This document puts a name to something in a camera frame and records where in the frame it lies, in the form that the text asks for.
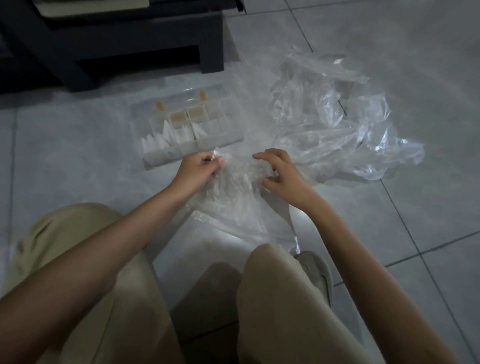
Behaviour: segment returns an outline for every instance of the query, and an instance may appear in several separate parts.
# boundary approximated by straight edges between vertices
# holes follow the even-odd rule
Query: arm
[[[277,170],[261,184],[304,211],[318,229],[360,315],[387,363],[457,363],[449,349],[342,218],[303,179],[280,149],[253,155]]]
[[[52,260],[3,297],[2,362],[35,362],[52,338],[95,301],[116,274],[220,168],[222,159],[206,161],[210,157],[208,152],[186,157],[165,190]]]

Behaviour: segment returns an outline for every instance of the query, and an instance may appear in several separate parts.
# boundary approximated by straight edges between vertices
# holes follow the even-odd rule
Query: tile floor
[[[265,131],[269,71],[288,49],[345,53],[346,66],[385,90],[400,135],[422,141],[426,157],[381,181],[333,179],[317,189],[459,361],[478,363],[480,32],[478,22],[464,21],[478,13],[474,6],[472,0],[246,0],[244,13],[225,12],[222,73],[186,67],[121,76],[79,94],[49,89],[0,97],[0,258],[52,209],[98,201],[126,212],[169,183],[178,163],[142,170],[128,103],[182,87],[234,83],[251,116],[247,129]],[[236,73],[243,66],[251,77]],[[268,145],[268,138],[253,134],[250,150]],[[234,362],[231,351],[216,349],[234,346],[235,288],[252,246],[191,219],[172,229],[169,243],[159,236],[147,252],[186,356],[192,363]],[[321,250],[315,240],[300,244]],[[334,311],[381,362],[338,274],[335,280]]]

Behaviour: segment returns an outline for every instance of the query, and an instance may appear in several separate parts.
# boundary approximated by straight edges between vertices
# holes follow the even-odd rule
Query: person's left hand
[[[168,189],[188,200],[205,185],[216,170],[222,167],[223,158],[212,159],[212,157],[212,152],[199,152],[186,156]]]

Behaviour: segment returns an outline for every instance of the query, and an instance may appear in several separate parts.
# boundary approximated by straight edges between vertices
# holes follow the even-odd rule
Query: hand
[[[186,156],[179,167],[177,175],[167,187],[179,194],[185,201],[202,188],[210,176],[222,167],[223,157],[212,159],[212,152],[199,152]]]
[[[267,149],[263,153],[252,155],[254,159],[266,160],[278,173],[277,181],[264,178],[260,184],[267,190],[282,197],[290,205],[302,211],[318,198],[317,192],[307,183],[292,163],[290,156],[282,149]]]

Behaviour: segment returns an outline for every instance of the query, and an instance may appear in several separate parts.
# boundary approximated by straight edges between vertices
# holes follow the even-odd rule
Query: person's right hand
[[[264,178],[260,184],[282,197],[290,205],[305,211],[311,205],[312,200],[318,197],[317,192],[298,172],[285,150],[271,148],[263,153],[254,154],[252,157],[266,160],[272,165],[273,170],[277,171],[277,181]]]

